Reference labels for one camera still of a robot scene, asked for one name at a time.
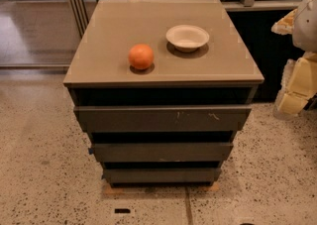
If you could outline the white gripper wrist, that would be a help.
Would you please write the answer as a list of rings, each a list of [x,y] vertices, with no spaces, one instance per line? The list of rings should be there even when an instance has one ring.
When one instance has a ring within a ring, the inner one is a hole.
[[[279,92],[276,97],[276,109],[285,114],[298,114],[308,103],[307,100],[317,93],[316,53],[306,52],[296,61],[286,90],[292,94]]]

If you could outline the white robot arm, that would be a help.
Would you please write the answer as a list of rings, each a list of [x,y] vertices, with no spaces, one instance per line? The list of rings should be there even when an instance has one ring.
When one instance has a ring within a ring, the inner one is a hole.
[[[302,0],[271,30],[290,35],[293,45],[304,51],[299,59],[287,61],[274,103],[276,116],[297,116],[317,94],[317,0]]]

